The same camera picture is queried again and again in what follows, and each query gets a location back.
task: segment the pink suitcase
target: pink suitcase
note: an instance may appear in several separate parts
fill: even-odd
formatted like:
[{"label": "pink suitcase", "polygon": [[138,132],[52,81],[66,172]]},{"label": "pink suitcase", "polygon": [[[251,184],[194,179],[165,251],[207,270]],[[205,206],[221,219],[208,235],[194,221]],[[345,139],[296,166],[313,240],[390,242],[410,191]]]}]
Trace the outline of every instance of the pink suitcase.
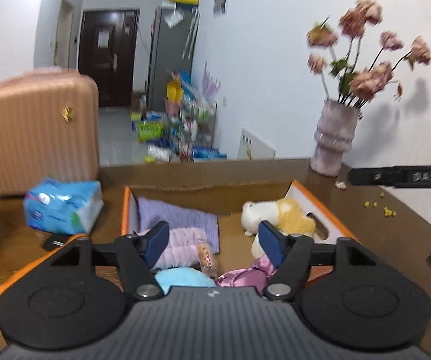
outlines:
[{"label": "pink suitcase", "polygon": [[24,194],[50,177],[99,173],[98,91],[76,71],[26,73],[0,83],[0,195]]}]

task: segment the door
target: door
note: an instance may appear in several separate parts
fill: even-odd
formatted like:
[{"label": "door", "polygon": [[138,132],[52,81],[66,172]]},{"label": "door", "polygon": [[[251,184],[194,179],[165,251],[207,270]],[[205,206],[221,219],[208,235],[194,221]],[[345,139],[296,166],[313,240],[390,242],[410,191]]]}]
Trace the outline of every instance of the door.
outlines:
[{"label": "door", "polygon": [[85,12],[79,71],[99,88],[99,107],[129,107],[134,76],[138,10]]},{"label": "door", "polygon": [[69,67],[71,55],[72,20],[74,8],[66,0],[62,0],[57,22],[56,47],[54,52],[54,66]]}]

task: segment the floor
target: floor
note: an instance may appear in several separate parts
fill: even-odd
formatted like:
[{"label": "floor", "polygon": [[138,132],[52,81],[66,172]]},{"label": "floor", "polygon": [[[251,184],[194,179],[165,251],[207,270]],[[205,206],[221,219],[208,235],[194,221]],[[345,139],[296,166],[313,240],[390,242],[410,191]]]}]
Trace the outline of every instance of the floor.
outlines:
[{"label": "floor", "polygon": [[128,108],[99,110],[99,155],[101,167],[142,164],[147,145],[139,143],[131,129]]}]

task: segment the gray refrigerator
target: gray refrigerator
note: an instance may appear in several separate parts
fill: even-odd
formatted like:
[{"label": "gray refrigerator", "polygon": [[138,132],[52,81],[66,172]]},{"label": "gray refrigerator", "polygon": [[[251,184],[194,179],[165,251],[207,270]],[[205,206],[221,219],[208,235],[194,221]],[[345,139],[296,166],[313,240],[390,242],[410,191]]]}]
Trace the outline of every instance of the gray refrigerator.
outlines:
[{"label": "gray refrigerator", "polygon": [[183,10],[184,19],[172,28],[165,21],[167,15],[174,13],[173,9],[157,8],[155,11],[155,29],[152,36],[151,57],[149,63],[149,80],[147,90],[147,109],[164,112],[167,97],[167,84],[172,80],[171,71],[192,70],[192,56],[184,59],[182,54],[191,29],[194,17],[191,10]]}]

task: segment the yellow plush toy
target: yellow plush toy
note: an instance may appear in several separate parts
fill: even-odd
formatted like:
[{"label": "yellow plush toy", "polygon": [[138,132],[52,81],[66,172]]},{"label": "yellow plush toy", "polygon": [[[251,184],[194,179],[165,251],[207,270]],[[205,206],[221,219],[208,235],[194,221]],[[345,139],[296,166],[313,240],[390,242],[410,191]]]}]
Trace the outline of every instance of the yellow plush toy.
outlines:
[{"label": "yellow plush toy", "polygon": [[305,216],[297,200],[281,199],[276,202],[279,210],[279,223],[275,225],[285,235],[304,234],[312,237],[315,232],[315,221]]},{"label": "yellow plush toy", "polygon": [[[242,226],[247,236],[257,234],[259,224],[268,221],[284,235],[304,234],[312,237],[315,221],[304,215],[297,200],[284,198],[277,202],[247,202],[243,207]],[[258,259],[264,255],[259,244],[259,234],[252,244],[252,255]]]}]

